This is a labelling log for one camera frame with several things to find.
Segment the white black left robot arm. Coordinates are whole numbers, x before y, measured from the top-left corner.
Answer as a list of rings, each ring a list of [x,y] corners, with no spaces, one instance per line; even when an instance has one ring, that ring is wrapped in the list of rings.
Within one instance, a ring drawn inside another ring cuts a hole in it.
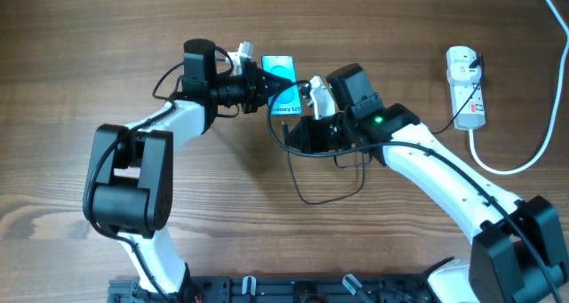
[[[206,133],[222,116],[221,106],[254,113],[293,86],[250,59],[232,60],[218,72],[216,55],[225,51],[211,40],[190,39],[183,50],[184,73],[160,110],[139,122],[96,130],[85,182],[85,218],[128,250],[140,277],[134,297],[146,302],[202,299],[166,226],[175,151]]]

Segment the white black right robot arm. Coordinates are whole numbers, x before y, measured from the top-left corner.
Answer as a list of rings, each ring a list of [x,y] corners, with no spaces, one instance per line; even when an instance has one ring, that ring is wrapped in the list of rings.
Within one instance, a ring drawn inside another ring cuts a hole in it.
[[[285,137],[301,155],[359,151],[408,178],[459,226],[470,260],[427,276],[442,302],[538,302],[568,282],[568,250],[555,207],[522,200],[445,148],[401,104],[384,106],[356,63],[301,87],[314,109]]]

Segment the white usb charger plug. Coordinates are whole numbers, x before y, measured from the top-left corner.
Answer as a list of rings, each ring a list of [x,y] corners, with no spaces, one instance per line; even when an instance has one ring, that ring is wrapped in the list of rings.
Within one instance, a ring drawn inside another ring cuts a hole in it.
[[[468,62],[457,61],[452,63],[447,71],[447,81],[452,86],[477,84],[481,79],[481,68],[471,67]]]

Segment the white power strip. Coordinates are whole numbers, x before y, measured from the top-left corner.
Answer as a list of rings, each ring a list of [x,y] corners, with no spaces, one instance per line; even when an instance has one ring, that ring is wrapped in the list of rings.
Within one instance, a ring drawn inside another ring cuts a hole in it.
[[[473,68],[481,68],[481,79],[477,84],[450,86],[453,126],[456,130],[475,130],[485,125],[485,104],[482,95],[482,82],[485,65],[482,54],[478,55],[467,46],[452,46],[446,52],[447,68],[454,62],[468,62]]]

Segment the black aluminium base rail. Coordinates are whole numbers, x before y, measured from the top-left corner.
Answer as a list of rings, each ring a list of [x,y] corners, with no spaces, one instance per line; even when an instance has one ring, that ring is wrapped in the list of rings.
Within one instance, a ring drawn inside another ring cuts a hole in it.
[[[192,298],[204,303],[363,303],[437,302],[419,275],[383,275],[357,278],[354,290],[341,277],[321,278],[230,278],[194,277]]]

